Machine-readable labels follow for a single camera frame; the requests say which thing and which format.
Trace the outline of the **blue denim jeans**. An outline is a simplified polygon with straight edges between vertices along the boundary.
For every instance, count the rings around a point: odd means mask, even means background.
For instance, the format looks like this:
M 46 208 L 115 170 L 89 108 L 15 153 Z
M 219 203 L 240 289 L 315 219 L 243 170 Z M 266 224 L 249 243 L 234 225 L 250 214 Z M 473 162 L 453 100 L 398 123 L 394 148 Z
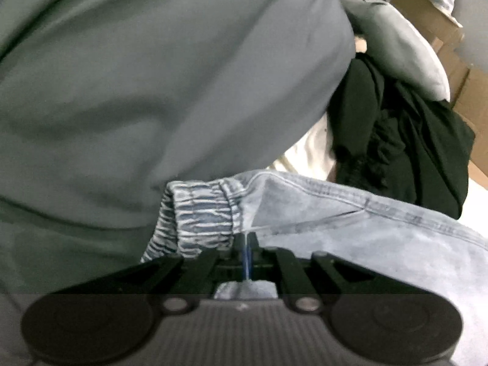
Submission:
M 251 171 L 169 183 L 142 259 L 186 258 L 253 232 L 299 258 L 322 250 L 450 300 L 464 328 L 459 365 L 487 362 L 487 240 L 440 212 L 337 183 Z

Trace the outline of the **white printed bed sheet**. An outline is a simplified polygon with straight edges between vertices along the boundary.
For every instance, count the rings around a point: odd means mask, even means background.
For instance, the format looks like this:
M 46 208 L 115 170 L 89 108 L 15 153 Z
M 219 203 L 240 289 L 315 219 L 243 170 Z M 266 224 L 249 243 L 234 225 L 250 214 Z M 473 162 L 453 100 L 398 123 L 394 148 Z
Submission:
M 312 128 L 269 169 L 332 181 L 335 167 L 332 132 L 324 115 Z M 468 165 L 468 194 L 459 222 L 487 237 L 487 176 L 471 161 Z

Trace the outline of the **black garment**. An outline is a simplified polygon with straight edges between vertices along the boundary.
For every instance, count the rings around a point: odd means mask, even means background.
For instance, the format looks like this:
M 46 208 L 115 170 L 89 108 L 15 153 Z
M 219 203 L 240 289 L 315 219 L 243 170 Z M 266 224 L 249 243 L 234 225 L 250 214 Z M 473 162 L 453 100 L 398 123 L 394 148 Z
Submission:
M 458 219 L 474 131 L 359 53 L 328 105 L 336 183 Z

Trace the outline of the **grey pillow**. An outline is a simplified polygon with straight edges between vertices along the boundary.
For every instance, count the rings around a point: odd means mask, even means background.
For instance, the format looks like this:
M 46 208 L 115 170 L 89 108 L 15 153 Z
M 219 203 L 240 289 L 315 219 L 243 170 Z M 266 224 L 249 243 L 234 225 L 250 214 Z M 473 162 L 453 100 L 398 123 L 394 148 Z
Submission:
M 339 0 L 1 0 L 1 291 L 138 262 L 166 183 L 270 165 L 354 53 Z

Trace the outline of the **light blue plush toy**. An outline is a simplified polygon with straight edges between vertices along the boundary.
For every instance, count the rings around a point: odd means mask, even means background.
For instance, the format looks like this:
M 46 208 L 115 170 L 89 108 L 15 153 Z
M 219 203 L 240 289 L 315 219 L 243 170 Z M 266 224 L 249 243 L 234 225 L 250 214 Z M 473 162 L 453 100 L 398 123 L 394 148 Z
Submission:
M 340 0 L 354 33 L 379 69 L 432 101 L 451 98 L 448 77 L 436 52 L 388 0 Z

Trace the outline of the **brown cardboard box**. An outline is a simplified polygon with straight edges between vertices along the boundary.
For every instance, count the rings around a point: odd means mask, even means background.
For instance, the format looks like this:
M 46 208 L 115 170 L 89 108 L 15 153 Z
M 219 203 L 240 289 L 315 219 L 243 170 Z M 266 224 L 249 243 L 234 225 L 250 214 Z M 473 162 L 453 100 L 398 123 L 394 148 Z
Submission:
M 470 176 L 487 187 L 487 73 L 456 52 L 464 39 L 460 25 L 429 0 L 393 0 L 392 4 L 432 46 L 447 73 L 451 105 L 475 132 Z

